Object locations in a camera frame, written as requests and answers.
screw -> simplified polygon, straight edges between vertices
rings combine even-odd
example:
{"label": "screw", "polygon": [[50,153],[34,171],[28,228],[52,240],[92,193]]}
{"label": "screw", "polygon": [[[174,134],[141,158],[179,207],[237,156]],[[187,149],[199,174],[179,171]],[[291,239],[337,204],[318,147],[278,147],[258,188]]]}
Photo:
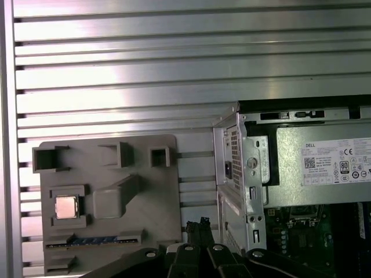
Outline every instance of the screw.
{"label": "screw", "polygon": [[215,246],[213,247],[213,249],[214,249],[215,251],[220,251],[220,250],[223,250],[223,246],[221,246],[221,245],[215,245]]}
{"label": "screw", "polygon": [[156,253],[149,252],[149,253],[146,254],[146,256],[149,257],[149,258],[153,258],[153,257],[156,257]]}
{"label": "screw", "polygon": [[247,165],[250,169],[255,169],[256,166],[257,166],[257,160],[256,158],[249,158],[248,159],[248,162],[247,162]]}
{"label": "screw", "polygon": [[262,256],[264,256],[264,254],[262,252],[260,252],[260,251],[254,251],[253,252],[253,256],[255,258],[261,258]]}

ventilation grille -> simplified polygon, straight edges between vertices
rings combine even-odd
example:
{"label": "ventilation grille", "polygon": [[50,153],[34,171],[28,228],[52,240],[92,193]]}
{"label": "ventilation grille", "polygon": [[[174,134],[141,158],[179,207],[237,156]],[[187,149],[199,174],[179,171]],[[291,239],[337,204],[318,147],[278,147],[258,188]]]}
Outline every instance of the ventilation grille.
{"label": "ventilation grille", "polygon": [[238,255],[242,255],[242,249],[237,244],[237,242],[234,239],[233,235],[229,231],[226,232],[226,235],[227,235],[227,238],[226,238],[226,240],[227,240],[227,242],[226,242],[227,243],[227,246],[229,248],[232,247],[232,250],[231,250],[232,252],[237,252]]}
{"label": "ventilation grille", "polygon": [[232,131],[231,136],[231,147],[232,147],[232,173],[233,182],[235,189],[240,192],[241,190],[241,177],[242,177],[242,167],[241,167],[241,156],[238,144],[238,132]]}

80 plus logo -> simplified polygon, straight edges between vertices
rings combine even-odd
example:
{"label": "80 plus logo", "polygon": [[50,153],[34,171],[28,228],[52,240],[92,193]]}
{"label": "80 plus logo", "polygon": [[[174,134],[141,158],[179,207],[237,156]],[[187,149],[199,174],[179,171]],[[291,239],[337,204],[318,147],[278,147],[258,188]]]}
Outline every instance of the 80 plus logo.
{"label": "80 plus logo", "polygon": [[349,174],[349,162],[347,161],[340,162],[340,172],[342,174]]}

metal slat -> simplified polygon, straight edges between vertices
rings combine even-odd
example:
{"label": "metal slat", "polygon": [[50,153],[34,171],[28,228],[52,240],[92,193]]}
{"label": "metal slat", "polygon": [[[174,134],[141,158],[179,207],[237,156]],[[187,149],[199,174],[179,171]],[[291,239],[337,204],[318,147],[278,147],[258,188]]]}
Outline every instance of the metal slat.
{"label": "metal slat", "polygon": [[199,105],[185,107],[158,107],[151,111],[140,109],[139,111],[120,111],[119,109],[110,111],[89,111],[74,114],[60,115],[31,115],[18,120],[18,127],[43,127],[43,126],[66,126],[78,124],[98,124],[98,123],[123,123],[132,121],[148,121],[162,119],[189,119],[189,118],[215,118],[220,111],[228,108],[230,104],[219,105]]}
{"label": "metal slat", "polygon": [[168,50],[133,50],[111,53],[93,54],[65,54],[48,56],[17,57],[16,65],[49,65],[72,64],[103,61],[141,60],[150,58],[185,58],[185,57],[212,57],[252,54],[274,54],[294,52],[329,52],[349,50],[370,50],[371,41],[363,42],[324,42],[316,44],[267,44],[249,46],[214,46],[189,47],[188,49]]}
{"label": "metal slat", "polygon": [[[31,276],[31,277],[40,277],[40,276],[44,276],[44,267],[43,266],[28,266],[28,267],[25,267],[23,268],[23,276],[24,277],[28,277],[28,276]],[[77,277],[81,277],[81,275],[61,275],[59,276],[58,275],[58,278],[77,278]]]}
{"label": "metal slat", "polygon": [[105,5],[99,0],[15,0],[15,17],[63,16],[71,14],[133,13],[181,10],[237,9],[286,6],[357,5],[368,0],[108,0]]}
{"label": "metal slat", "polygon": [[59,43],[37,43],[30,45],[16,46],[16,61],[27,61],[23,58],[30,59],[40,56],[45,63],[49,63],[49,59],[53,54],[62,54],[64,59],[68,60],[72,57],[84,57],[84,54],[98,53],[115,53],[129,52],[132,55],[139,53],[150,53],[149,50],[163,51],[164,55],[172,56],[177,50],[193,50],[197,52],[201,47],[208,47],[209,51],[213,51],[220,46],[243,46],[245,53],[262,53],[286,51],[290,53],[298,52],[299,50],[307,50],[309,52],[319,49],[336,49],[341,47],[365,48],[368,46],[368,41],[371,39],[371,32],[368,30],[323,30],[321,32],[306,30],[293,32],[253,32],[248,34],[224,34],[214,36],[191,36],[191,37],[166,37],[166,38],[144,38],[144,39],[119,39],[110,38],[105,41],[82,41],[82,42],[59,42]]}
{"label": "metal slat", "polygon": [[23,262],[43,262],[44,254],[42,242],[22,243]]}
{"label": "metal slat", "polygon": [[220,103],[290,97],[369,94],[370,75],[308,76],[195,85],[158,86],[106,90],[47,90],[17,96],[19,113],[79,111],[116,107],[145,107],[196,103]]}
{"label": "metal slat", "polygon": [[178,159],[179,178],[215,175],[214,157]]}
{"label": "metal slat", "polygon": [[17,71],[18,89],[142,82],[349,74],[371,71],[371,55],[291,54]]}
{"label": "metal slat", "polygon": [[41,216],[22,217],[22,237],[42,236]]}
{"label": "metal slat", "polygon": [[185,120],[163,120],[160,122],[144,123],[117,123],[107,125],[87,125],[87,126],[60,126],[42,127],[34,129],[18,130],[19,138],[35,138],[49,136],[80,136],[87,134],[119,134],[125,132],[144,132],[177,129],[197,129],[212,126],[213,118],[206,119],[185,119]]}
{"label": "metal slat", "polygon": [[41,202],[27,202],[21,203],[22,213],[33,213],[36,211],[41,211]]}
{"label": "metal slat", "polygon": [[21,192],[21,202],[41,200],[40,191]]}
{"label": "metal slat", "polygon": [[177,14],[14,24],[15,41],[363,27],[370,9]]}
{"label": "metal slat", "polygon": [[215,201],[216,190],[200,192],[184,192],[180,194],[182,203],[204,203]]}
{"label": "metal slat", "polygon": [[40,175],[32,172],[32,167],[19,168],[19,185],[21,187],[40,186]]}

gray mounting plate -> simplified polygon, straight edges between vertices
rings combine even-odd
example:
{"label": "gray mounting plate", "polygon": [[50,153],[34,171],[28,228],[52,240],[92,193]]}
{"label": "gray mounting plate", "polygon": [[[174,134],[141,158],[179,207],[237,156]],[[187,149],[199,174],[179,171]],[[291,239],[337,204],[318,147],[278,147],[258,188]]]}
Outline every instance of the gray mounting plate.
{"label": "gray mounting plate", "polygon": [[[128,143],[133,148],[134,163],[132,166],[123,168],[108,167],[107,160],[117,161],[117,152],[102,147],[102,145],[115,145],[119,142]],[[47,270],[55,268],[55,259],[58,258],[76,257],[75,264],[71,267],[71,273],[85,273],[140,248],[158,247],[158,242],[161,241],[181,241],[178,172],[174,156],[176,154],[176,139],[174,136],[45,142],[41,144],[40,149],[52,149],[55,146],[69,146],[69,149],[59,152],[59,161],[70,167],[70,170],[41,172],[46,275],[57,274],[55,271]],[[166,163],[158,167],[150,167],[151,150],[166,147],[168,147]],[[128,203],[126,213],[121,218],[95,219],[93,216],[93,192],[110,186],[129,174],[140,176],[140,192]],[[51,220],[55,217],[55,211],[54,200],[50,192],[53,188],[68,187],[69,185],[85,185],[84,215],[89,215],[91,219],[85,228],[73,228],[73,226],[68,228],[68,225],[64,226],[66,229],[52,227]],[[144,230],[141,244],[77,247],[60,251],[55,248],[51,250],[45,245],[51,236],[73,233],[77,237],[116,236],[123,232],[137,230]]]}

